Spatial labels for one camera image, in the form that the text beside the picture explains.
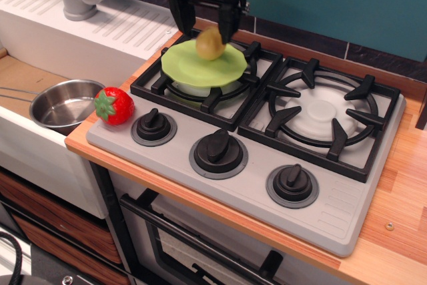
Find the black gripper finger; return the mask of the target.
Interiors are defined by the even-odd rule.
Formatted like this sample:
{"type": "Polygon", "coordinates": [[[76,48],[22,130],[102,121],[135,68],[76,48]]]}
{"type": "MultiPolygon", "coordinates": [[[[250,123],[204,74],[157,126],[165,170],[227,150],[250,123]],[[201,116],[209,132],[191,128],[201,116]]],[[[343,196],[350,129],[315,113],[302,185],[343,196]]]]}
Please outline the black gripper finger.
{"type": "Polygon", "coordinates": [[[222,43],[227,44],[238,31],[242,15],[246,14],[245,5],[240,0],[221,3],[218,9],[218,28],[222,43]]]}
{"type": "Polygon", "coordinates": [[[189,35],[195,25],[195,7],[189,0],[168,0],[169,9],[178,29],[189,35]]]}

